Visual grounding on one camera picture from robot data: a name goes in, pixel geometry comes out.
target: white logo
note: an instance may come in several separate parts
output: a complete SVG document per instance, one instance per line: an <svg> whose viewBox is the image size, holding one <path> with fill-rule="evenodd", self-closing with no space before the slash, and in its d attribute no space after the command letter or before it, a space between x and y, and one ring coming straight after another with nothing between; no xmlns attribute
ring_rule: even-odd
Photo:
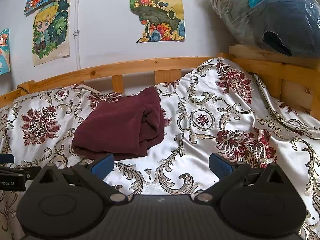
<svg viewBox="0 0 320 240"><path fill-rule="evenodd" d="M157 201L162 202L162 201L165 201L165 199L162 197L162 198L157 199Z"/></svg>
<svg viewBox="0 0 320 240"><path fill-rule="evenodd" d="M7 181L0 181L0 185L14 186L14 183L13 182L7 182Z"/></svg>

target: bedspread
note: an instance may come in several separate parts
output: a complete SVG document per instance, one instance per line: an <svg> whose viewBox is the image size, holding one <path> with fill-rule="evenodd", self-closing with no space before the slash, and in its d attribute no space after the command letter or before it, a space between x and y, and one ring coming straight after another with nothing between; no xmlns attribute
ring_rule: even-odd
<svg viewBox="0 0 320 240"><path fill-rule="evenodd" d="M272 98L257 75L223 58L210 59L181 79L155 87L165 118L163 142L146 157L116 162L105 182L129 198L194 196L219 180L209 169L211 153L252 167L277 162L308 210L301 237L320 239L318 120ZM0 109L0 149L15 155L15 163L7 166L90 163L72 151L74 131L99 101L115 102L121 96L70 86L17 98ZM22 195L0 191L1 240L23 236L16 217Z"/></svg>

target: round metal joint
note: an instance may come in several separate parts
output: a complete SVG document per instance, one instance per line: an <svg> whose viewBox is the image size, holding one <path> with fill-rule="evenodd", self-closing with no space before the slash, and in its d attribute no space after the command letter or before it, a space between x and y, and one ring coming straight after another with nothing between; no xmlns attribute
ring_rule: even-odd
<svg viewBox="0 0 320 240"><path fill-rule="evenodd" d="M208 193L201 193L197 196L198 200L203 202L209 202L213 199L213 197Z"/></svg>
<svg viewBox="0 0 320 240"><path fill-rule="evenodd" d="M121 193L116 193L116 194L112 194L110 196L110 199L113 201L113 202L121 202L121 201L124 201L125 200L125 195L121 194Z"/></svg>

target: blue gripper pad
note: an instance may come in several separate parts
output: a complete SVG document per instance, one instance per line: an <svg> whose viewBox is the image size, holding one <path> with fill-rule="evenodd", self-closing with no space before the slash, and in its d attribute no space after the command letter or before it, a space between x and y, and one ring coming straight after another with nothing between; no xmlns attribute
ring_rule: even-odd
<svg viewBox="0 0 320 240"><path fill-rule="evenodd" d="M115 158L112 154L100 160L91 168L91 173L96 175L99 179L104 179L111 171L113 171L113 167L115 166Z"/></svg>
<svg viewBox="0 0 320 240"><path fill-rule="evenodd" d="M219 179L222 179L233 171L233 165L215 153L212 153L209 157L209 168Z"/></svg>
<svg viewBox="0 0 320 240"><path fill-rule="evenodd" d="M12 154L0 154L0 163L14 163Z"/></svg>

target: folded cloth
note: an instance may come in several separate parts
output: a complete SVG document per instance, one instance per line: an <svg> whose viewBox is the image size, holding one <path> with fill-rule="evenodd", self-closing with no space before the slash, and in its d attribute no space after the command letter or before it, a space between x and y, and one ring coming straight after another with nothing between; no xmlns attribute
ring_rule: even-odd
<svg viewBox="0 0 320 240"><path fill-rule="evenodd" d="M90 159L112 153L115 160L147 156L164 139L164 116L155 87L117 103L101 101L76 129L73 150Z"/></svg>

